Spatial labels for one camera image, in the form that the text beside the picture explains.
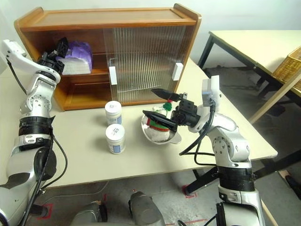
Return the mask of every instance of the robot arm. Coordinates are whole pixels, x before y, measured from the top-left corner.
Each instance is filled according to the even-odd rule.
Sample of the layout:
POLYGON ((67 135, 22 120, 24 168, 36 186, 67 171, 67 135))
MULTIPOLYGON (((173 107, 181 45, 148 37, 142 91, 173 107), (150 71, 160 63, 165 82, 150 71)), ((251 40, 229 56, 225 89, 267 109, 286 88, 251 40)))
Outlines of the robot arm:
MULTIPOLYGON (((250 145, 240 135, 238 126, 231 118, 217 113, 221 99, 219 76, 203 80, 203 104, 198 107, 187 100, 186 93, 175 94, 163 89, 152 91, 163 99, 180 102, 170 120, 163 115, 156 114, 154 117, 153 112, 143 111, 147 117, 159 124, 164 122, 164 126, 173 130, 178 125, 187 125, 190 132, 205 132, 212 142, 220 179, 219 197, 223 200, 217 204, 217 224, 264 226, 261 200, 254 187, 249 160, 250 145)), ((193 147, 187 148, 180 155, 193 147)))
POLYGON ((20 106, 19 135, 7 164, 8 181, 0 185, 0 222, 14 226, 22 220, 38 179, 42 179, 42 186, 56 171, 56 157, 51 150, 53 118, 49 112, 63 64, 55 57, 49 58, 47 53, 37 64, 25 58, 24 50, 9 40, 2 42, 2 53, 9 63, 33 74, 26 90, 27 97, 20 106))

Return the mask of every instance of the wooden cabinet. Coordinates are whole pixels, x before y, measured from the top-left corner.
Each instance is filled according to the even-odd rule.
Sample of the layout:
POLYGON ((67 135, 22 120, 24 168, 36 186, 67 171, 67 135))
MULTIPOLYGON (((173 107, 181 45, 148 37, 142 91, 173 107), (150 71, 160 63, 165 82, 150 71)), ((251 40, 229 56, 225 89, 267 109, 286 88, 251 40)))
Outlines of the wooden cabinet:
POLYGON ((62 75, 55 99, 63 110, 159 103, 152 88, 176 91, 175 64, 186 65, 201 16, 173 8, 51 10, 36 8, 15 21, 34 61, 58 40, 85 41, 93 52, 90 74, 62 75))

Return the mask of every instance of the white container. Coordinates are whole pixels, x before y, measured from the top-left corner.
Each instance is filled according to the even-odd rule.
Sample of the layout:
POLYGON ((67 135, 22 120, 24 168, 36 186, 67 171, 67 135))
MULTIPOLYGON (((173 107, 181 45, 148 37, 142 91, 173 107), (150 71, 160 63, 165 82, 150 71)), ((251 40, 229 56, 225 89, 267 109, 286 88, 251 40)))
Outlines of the white container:
POLYGON ((121 104, 118 101, 110 101, 105 105, 108 125, 121 124, 121 104))
POLYGON ((120 154, 126 147, 125 130, 120 124, 112 124, 105 131, 110 151, 113 154, 120 154))

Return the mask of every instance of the wicker basket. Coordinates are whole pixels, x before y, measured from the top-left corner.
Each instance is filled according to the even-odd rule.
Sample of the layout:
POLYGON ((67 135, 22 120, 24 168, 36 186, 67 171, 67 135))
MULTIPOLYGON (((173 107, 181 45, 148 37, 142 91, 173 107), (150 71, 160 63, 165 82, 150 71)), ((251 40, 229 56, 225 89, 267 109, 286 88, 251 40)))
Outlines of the wicker basket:
MULTIPOLYGON (((287 82, 301 68, 301 46, 291 52, 279 67, 272 73, 272 77, 287 82)), ((295 88, 301 90, 301 80, 294 85, 295 88)))

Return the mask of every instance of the beige tabletop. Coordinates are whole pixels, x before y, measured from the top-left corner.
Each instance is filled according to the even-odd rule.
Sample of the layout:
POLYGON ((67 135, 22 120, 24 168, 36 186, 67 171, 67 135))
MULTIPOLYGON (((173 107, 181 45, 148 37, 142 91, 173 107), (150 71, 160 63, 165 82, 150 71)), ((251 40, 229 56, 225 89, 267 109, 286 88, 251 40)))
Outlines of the beige tabletop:
MULTIPOLYGON (((301 31, 210 31, 240 55, 272 74, 286 56, 301 46, 301 31)), ((292 89, 301 97, 301 91, 292 89)))
MULTIPOLYGON (((30 75, 17 71, 23 84, 30 75)), ((178 93, 187 92, 188 99, 201 104, 203 71, 190 59, 180 82, 178 93)), ((6 163, 10 156, 14 138, 18 134, 19 104, 25 98, 8 69, 0 75, 0 183, 6 183, 6 163)), ((178 145, 155 145, 148 141, 141 129, 142 110, 152 105, 125 106, 122 108, 122 124, 126 130, 126 149, 122 154, 111 154, 106 140, 106 118, 103 108, 60 112, 53 122, 54 133, 68 156, 65 175, 52 186, 65 186, 93 181, 136 177, 158 173, 200 168, 191 155, 179 156, 196 138, 186 127, 179 127, 182 142, 178 145)), ((222 95, 221 113, 231 117, 240 128, 241 134, 251 146, 251 159, 271 158, 275 149, 254 129, 233 104, 222 95)), ((205 137, 200 150, 212 152, 210 139, 205 137)), ((57 177, 64 168, 64 159, 54 145, 58 164, 57 177)), ((215 163, 214 157, 204 156, 201 162, 215 163)))

